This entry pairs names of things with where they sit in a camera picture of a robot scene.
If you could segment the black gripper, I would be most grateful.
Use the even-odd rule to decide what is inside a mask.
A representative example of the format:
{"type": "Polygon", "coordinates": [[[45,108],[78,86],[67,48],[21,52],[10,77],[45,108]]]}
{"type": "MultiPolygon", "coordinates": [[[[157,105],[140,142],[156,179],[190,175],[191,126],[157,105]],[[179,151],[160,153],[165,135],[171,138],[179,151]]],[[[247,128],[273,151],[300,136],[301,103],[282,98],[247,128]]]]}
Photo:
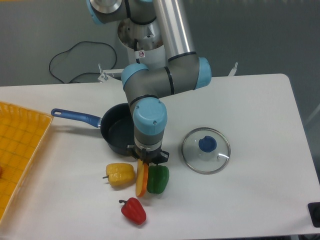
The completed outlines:
{"type": "Polygon", "coordinates": [[[136,160],[141,160],[142,163],[151,162],[155,165],[166,163],[170,153],[158,147],[155,150],[140,149],[136,145],[127,145],[126,153],[136,160]]]}

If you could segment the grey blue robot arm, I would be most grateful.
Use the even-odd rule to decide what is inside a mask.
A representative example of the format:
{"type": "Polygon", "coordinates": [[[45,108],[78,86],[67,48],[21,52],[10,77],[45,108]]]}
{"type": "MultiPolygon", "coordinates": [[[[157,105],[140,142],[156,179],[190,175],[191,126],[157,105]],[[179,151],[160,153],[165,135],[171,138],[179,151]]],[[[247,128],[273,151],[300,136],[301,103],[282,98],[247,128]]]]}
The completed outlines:
{"type": "Polygon", "coordinates": [[[150,69],[136,59],[124,68],[121,81],[134,124],[134,145],[127,153],[149,164],[167,162],[162,150],[167,110],[161,98],[206,87],[212,79],[208,60],[198,57],[181,0],[89,0],[93,20],[106,24],[119,20],[132,23],[135,51],[143,50],[137,27],[158,26],[166,65],[150,69]]]}

